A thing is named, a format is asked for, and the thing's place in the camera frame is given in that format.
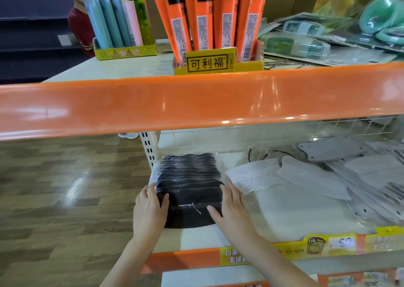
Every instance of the right hand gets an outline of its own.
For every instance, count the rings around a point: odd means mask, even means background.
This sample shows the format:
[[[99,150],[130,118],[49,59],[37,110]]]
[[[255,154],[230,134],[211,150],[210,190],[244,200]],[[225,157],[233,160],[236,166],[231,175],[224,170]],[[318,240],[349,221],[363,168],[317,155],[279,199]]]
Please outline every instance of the right hand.
[[[210,205],[207,207],[208,211],[231,245],[243,251],[244,248],[255,243],[261,237],[245,207],[243,193],[231,182],[230,186],[220,185],[220,188],[223,192],[223,217]]]

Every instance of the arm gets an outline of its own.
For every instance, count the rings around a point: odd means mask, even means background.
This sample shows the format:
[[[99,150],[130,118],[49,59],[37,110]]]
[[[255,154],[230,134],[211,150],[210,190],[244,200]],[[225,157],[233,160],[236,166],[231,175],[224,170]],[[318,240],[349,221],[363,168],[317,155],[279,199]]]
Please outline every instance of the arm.
[[[155,184],[140,191],[133,208],[133,238],[100,287],[133,286],[163,232],[168,208],[169,195],[164,196],[160,207]]]
[[[223,217],[214,207],[208,206],[210,216],[232,246],[265,276],[272,287],[320,286],[258,234],[239,189],[232,183],[229,187],[221,185],[221,189]]]

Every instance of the red shirt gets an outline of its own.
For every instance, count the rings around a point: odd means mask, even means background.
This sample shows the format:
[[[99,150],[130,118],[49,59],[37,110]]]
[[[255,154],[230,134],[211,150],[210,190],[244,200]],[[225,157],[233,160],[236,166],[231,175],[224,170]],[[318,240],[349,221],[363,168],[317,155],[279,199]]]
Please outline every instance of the red shirt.
[[[78,41],[80,41],[86,55],[89,57],[94,57],[95,54],[92,44],[95,34],[88,14],[85,14],[79,9],[73,7],[69,12],[68,22],[70,30]]]

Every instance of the hand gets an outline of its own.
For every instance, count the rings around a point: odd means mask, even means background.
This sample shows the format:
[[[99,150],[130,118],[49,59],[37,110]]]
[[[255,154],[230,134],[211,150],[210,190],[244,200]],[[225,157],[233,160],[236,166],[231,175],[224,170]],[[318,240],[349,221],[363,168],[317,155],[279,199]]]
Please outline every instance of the hand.
[[[163,232],[169,209],[169,194],[160,202],[155,192],[155,183],[145,186],[136,197],[133,208],[133,239],[157,240]]]
[[[231,182],[230,186],[220,185],[220,188],[223,192],[223,217],[210,205],[207,207],[208,211],[231,245],[239,251],[243,251],[243,248],[259,239],[260,235],[245,207],[243,193]]]

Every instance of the wooden floor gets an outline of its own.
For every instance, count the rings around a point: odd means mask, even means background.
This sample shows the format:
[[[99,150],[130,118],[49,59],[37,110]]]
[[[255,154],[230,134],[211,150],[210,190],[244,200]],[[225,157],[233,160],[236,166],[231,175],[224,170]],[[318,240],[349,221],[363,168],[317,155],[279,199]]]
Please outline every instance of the wooden floor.
[[[132,237],[149,175],[140,138],[0,143],[0,286],[98,286]],[[149,274],[138,286],[160,283]]]

